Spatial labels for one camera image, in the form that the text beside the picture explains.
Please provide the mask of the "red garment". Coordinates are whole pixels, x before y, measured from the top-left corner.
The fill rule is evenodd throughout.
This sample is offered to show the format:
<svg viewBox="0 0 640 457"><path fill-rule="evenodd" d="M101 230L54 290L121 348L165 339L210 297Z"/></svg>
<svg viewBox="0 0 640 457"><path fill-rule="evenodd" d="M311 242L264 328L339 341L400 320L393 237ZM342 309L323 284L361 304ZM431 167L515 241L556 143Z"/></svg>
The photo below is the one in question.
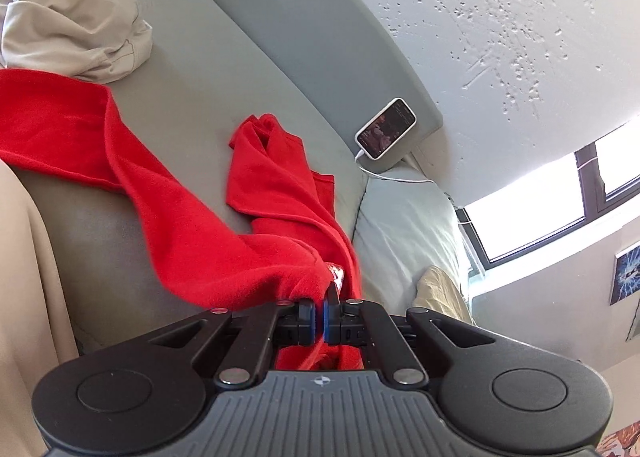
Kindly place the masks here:
<svg viewBox="0 0 640 457"><path fill-rule="evenodd" d="M352 242L338 224L335 180L309 166L302 140L272 114L230 138L226 201L250 220L238 234L124 125L105 86L59 74L1 73L1 158L15 168L120 192L140 217L153 269L178 298L243 310L321 302L337 285L362 295Z"/></svg>

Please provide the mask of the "tan blanket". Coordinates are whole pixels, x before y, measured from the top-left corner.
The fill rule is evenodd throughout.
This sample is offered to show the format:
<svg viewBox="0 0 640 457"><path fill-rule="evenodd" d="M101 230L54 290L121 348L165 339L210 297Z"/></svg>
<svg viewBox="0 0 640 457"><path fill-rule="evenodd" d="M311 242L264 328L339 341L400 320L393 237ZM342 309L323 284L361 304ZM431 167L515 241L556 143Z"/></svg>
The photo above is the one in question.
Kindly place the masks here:
<svg viewBox="0 0 640 457"><path fill-rule="evenodd" d="M436 266L429 267L416 284L413 307L423 307L475 326L469 307L449 275Z"/></svg>

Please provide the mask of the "white smartphone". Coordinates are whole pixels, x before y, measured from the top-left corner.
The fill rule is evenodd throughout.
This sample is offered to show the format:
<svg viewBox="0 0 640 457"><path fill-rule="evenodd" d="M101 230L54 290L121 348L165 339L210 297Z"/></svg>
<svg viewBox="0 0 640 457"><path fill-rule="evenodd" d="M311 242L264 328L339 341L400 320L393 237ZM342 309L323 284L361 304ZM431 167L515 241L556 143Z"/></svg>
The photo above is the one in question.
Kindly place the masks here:
<svg viewBox="0 0 640 457"><path fill-rule="evenodd" d="M355 142L369 159L380 160L417 124L413 110L396 97L356 132Z"/></svg>

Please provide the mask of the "grey sofa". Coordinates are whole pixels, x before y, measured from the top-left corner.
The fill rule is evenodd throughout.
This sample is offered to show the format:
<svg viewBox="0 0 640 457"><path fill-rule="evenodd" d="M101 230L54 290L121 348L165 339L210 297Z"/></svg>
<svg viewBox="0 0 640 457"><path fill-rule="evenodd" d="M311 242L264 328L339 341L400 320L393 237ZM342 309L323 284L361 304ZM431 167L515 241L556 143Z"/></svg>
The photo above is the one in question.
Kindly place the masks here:
<svg viewBox="0 0 640 457"><path fill-rule="evenodd" d="M295 84L214 0L138 0L153 29L150 59L116 82L122 120L224 223L250 228L226 203L232 133L252 114L274 114L304 143L314 171L336 184L338 223L363 265L364 295L393 314L416 299L431 266L458 286L468 260L446 194L399 163L367 177ZM18 178L47 227L70 322L87 352L186 318L195 307L162 287L130 200L30 171Z"/></svg>

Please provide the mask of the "beige crumpled garment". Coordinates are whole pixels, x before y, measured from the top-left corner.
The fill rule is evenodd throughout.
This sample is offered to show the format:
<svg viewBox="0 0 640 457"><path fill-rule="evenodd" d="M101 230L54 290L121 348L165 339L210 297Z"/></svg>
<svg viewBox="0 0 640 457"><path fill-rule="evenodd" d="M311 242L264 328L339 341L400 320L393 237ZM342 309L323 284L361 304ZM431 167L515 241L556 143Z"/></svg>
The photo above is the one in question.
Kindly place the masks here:
<svg viewBox="0 0 640 457"><path fill-rule="evenodd" d="M152 53L137 0L1 0L1 67L118 81Z"/></svg>

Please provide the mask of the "window frame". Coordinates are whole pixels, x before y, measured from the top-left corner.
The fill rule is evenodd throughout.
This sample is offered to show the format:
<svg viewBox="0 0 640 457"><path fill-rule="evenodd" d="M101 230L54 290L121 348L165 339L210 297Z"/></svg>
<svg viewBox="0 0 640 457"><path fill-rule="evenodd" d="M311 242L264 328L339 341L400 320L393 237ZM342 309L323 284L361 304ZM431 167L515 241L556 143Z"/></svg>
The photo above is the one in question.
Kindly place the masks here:
<svg viewBox="0 0 640 457"><path fill-rule="evenodd" d="M457 209L483 269L548 246L639 195L639 122Z"/></svg>

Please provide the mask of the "blue wall picture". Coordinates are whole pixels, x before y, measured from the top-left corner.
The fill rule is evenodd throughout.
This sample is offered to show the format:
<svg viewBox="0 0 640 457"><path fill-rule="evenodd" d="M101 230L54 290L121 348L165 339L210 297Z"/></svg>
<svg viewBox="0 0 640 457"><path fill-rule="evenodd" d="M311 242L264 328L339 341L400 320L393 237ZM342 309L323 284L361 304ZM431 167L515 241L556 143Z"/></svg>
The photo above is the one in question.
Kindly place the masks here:
<svg viewBox="0 0 640 457"><path fill-rule="evenodd" d="M640 287L640 243L615 255L610 304L633 295Z"/></svg>

